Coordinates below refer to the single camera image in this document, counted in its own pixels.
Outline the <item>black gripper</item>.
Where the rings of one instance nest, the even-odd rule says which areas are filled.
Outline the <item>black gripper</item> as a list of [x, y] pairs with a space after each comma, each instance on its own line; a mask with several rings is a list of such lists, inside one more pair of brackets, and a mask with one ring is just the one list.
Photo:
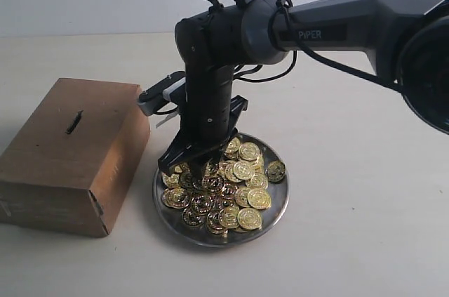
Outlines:
[[206, 172], [217, 171], [229, 139], [237, 133], [236, 122], [248, 101], [232, 97], [233, 65], [186, 67], [185, 94], [181, 97], [180, 130], [158, 160], [159, 170], [171, 174], [187, 163], [196, 182]]

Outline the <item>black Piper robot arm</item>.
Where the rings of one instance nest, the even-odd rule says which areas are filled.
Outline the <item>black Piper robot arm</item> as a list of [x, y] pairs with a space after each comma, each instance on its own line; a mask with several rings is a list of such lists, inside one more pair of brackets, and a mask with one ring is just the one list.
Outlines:
[[274, 65], [302, 51], [400, 93], [426, 124], [448, 132], [448, 0], [206, 0], [175, 26], [185, 64], [180, 130], [159, 158], [200, 178], [236, 135], [247, 102], [232, 96], [239, 65]]

